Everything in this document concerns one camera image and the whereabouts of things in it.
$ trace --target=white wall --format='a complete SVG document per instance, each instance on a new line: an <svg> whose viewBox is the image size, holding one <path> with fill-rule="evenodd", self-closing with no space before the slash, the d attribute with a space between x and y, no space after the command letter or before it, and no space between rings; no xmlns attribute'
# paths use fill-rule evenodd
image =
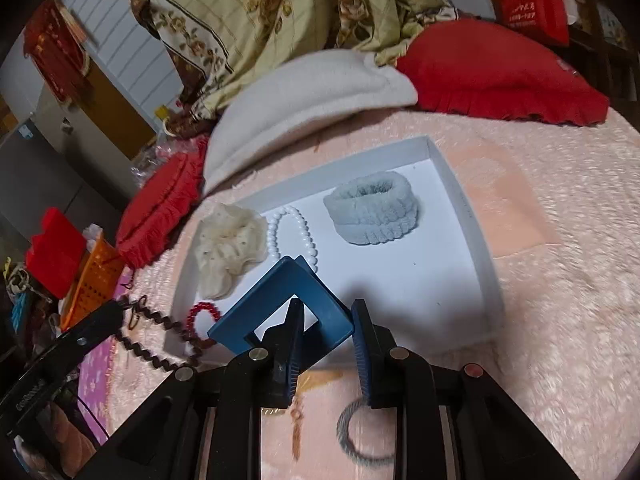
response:
<svg viewBox="0 0 640 480"><path fill-rule="evenodd" d="M20 34L0 66L0 94L19 121L36 109L44 86L33 61L24 57L23 46L24 37Z"/></svg>
<svg viewBox="0 0 640 480"><path fill-rule="evenodd" d="M173 109L182 91L164 44L133 17L129 0L62 0L90 39L84 47L113 85L156 131L160 105Z"/></svg>

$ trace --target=yellow floral bedding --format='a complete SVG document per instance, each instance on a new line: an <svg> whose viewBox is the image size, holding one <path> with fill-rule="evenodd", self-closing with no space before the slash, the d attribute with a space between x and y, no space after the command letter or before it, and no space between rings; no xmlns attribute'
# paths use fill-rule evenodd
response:
<svg viewBox="0 0 640 480"><path fill-rule="evenodd" d="M386 64L428 23L457 17L446 0L130 1L165 42L195 119L214 117L244 86L297 56L354 48Z"/></svg>

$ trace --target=gray hair tie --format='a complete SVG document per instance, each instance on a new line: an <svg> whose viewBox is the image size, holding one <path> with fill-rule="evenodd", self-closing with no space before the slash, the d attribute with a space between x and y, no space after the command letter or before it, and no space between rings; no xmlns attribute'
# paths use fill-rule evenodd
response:
<svg viewBox="0 0 640 480"><path fill-rule="evenodd" d="M335 428L335 433L338 437L338 444L340 444L340 448L344 451L345 455L356 464L362 464L368 467L382 467L392 464L395 460L394 455L380 457L365 455L356 449L353 441L349 437L349 423L351 421L351 417L361 407L366 405L367 400L364 397L360 397L349 404L340 414L340 417L338 418L338 425Z"/></svg>
<svg viewBox="0 0 640 480"><path fill-rule="evenodd" d="M338 186L324 197L335 230L350 244L395 240L415 227L418 201L409 181L382 171Z"/></svg>

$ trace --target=blue square frame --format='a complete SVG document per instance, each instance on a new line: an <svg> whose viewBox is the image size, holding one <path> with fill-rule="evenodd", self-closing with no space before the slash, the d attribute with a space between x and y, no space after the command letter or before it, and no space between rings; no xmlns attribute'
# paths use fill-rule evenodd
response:
<svg viewBox="0 0 640 480"><path fill-rule="evenodd" d="M302 339L301 372L316 364L353 333L351 312L308 266L302 256L284 256L207 332L235 354L260 344L254 331L293 295L318 321Z"/></svg>

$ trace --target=red beaded bracelet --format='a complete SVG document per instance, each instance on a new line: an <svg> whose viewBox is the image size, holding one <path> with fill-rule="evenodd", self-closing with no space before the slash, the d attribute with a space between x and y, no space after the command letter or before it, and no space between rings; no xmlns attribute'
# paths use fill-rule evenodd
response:
<svg viewBox="0 0 640 480"><path fill-rule="evenodd" d="M200 339L198 333L193 327L196 316L203 310L207 310L211 314L211 316L213 317L213 321L218 321L221 317L220 311L215 304L209 303L208 301L201 301L200 303L193 305L189 310L189 314L187 315L187 330L189 331L189 335L191 337L194 337L200 341L201 348L207 349L215 345L216 342L210 338Z"/></svg>

